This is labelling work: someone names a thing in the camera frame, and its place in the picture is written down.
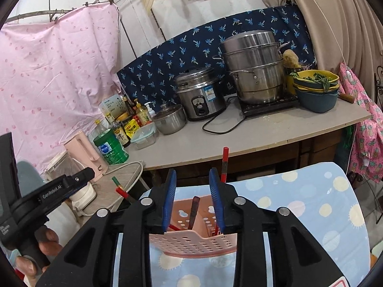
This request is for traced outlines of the person's left hand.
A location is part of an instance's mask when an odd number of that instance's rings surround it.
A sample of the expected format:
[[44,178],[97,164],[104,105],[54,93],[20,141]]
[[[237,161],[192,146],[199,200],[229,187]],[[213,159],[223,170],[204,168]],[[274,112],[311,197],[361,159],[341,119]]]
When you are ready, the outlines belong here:
[[[61,252],[62,246],[59,244],[59,237],[52,229],[47,228],[45,231],[46,241],[39,242],[40,251],[48,257],[55,257]],[[33,261],[18,256],[16,257],[16,268],[25,276],[28,280],[29,286],[36,286],[37,279],[37,267]]]

